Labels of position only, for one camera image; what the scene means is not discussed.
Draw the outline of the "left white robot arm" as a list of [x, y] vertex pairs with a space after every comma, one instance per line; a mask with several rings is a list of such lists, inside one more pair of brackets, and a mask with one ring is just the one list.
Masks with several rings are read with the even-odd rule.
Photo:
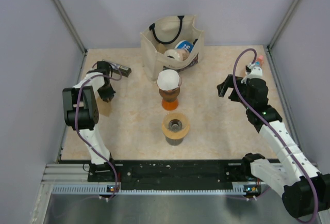
[[95, 94], [104, 102], [113, 99], [116, 92], [110, 83], [112, 73], [110, 63], [98, 61], [96, 68], [88, 71], [77, 85], [62, 91], [64, 121], [85, 143], [91, 156], [91, 170], [99, 171], [106, 181], [116, 177], [117, 169], [110, 164], [111, 153], [104, 145], [97, 126], [100, 114]]

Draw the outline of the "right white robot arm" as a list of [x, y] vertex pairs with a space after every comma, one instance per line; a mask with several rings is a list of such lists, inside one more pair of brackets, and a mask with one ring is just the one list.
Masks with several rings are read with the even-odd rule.
[[241, 103], [246, 116], [257, 133], [276, 153], [283, 171], [274, 167], [261, 154], [246, 154], [240, 168], [244, 179], [264, 181], [282, 199], [287, 212], [297, 220], [329, 209], [329, 174], [322, 174], [303, 154], [288, 133], [277, 110], [268, 103], [268, 87], [262, 79], [261, 68], [253, 68], [244, 77], [230, 74], [217, 86], [224, 97], [232, 89], [229, 99]]

